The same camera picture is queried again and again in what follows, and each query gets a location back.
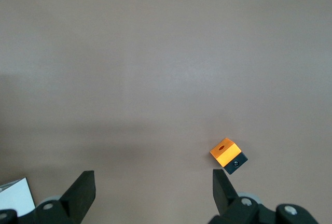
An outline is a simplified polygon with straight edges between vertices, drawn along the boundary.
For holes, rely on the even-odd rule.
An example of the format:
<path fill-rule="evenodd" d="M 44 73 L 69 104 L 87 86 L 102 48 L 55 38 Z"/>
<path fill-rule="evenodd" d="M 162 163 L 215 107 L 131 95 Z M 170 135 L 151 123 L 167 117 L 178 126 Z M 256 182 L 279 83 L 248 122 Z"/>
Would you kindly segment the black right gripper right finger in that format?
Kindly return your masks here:
<path fill-rule="evenodd" d="M 280 204 L 275 211 L 249 196 L 239 196 L 224 170 L 213 170 L 213 198 L 219 214 L 210 223 L 317 223 L 303 207 Z"/>

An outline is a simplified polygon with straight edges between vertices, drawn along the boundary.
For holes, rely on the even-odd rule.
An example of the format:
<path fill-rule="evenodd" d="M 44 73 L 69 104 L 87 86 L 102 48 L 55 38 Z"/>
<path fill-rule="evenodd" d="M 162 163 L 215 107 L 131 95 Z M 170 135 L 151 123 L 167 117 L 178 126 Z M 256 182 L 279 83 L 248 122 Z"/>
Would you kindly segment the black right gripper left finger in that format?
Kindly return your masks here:
<path fill-rule="evenodd" d="M 95 200 L 94 171 L 84 171 L 58 200 L 36 208 L 37 223 L 81 223 Z"/>

